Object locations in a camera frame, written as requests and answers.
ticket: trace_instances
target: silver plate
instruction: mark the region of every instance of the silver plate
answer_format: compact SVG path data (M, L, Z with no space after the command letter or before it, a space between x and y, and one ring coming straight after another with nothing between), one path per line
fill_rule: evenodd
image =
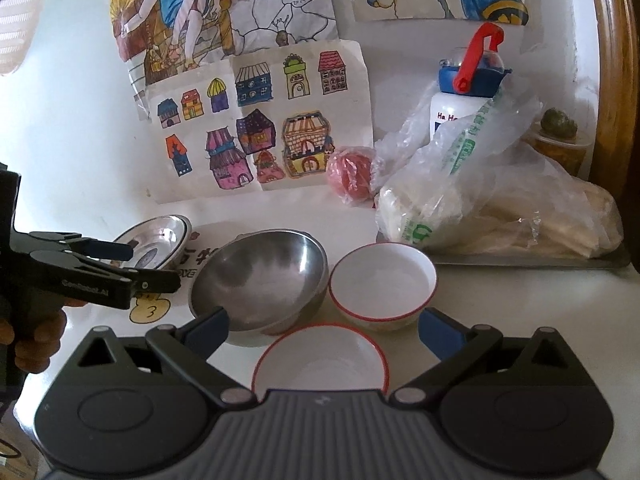
M191 237L191 222L180 215L167 215L146 220L133 226L114 241L133 247L128 262L111 261L117 267L134 269L164 269L181 256Z

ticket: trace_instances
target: red ball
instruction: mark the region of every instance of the red ball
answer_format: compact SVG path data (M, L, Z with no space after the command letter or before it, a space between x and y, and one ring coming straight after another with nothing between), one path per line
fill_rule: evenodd
M370 198L371 148L339 148L327 163L329 186L346 203Z

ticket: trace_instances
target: wall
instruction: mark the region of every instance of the wall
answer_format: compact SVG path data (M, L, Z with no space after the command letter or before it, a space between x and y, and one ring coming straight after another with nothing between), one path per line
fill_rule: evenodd
M527 27L507 27L508 66L530 77L549 105L594 135L599 82L593 0L527 0ZM478 24L402 20L356 23L334 0L343 38L362 44L376 137L397 130L434 78L439 59ZM17 225L111 238L152 214L154 178L111 35L108 0L46 0L23 66L0 78L0 161L23 174Z

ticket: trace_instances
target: white bottle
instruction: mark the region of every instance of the white bottle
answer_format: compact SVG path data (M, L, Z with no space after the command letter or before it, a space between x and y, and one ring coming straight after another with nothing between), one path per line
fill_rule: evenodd
M491 37L489 50L485 38ZM500 83L511 70L505 70L498 54L504 31L495 23L484 23L468 48L456 48L449 59L440 62L440 92L431 99L430 134L447 121L473 115L495 96Z

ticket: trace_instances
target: red-rimmed bowl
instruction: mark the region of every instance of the red-rimmed bowl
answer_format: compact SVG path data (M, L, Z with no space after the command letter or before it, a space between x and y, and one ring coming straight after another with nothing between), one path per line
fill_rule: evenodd
M429 257L413 247L371 244L334 267L329 293L353 323L388 332L414 322L433 297L438 277Z
M340 324L317 324L274 342L254 370L252 390L382 390L389 369L380 347L366 334Z

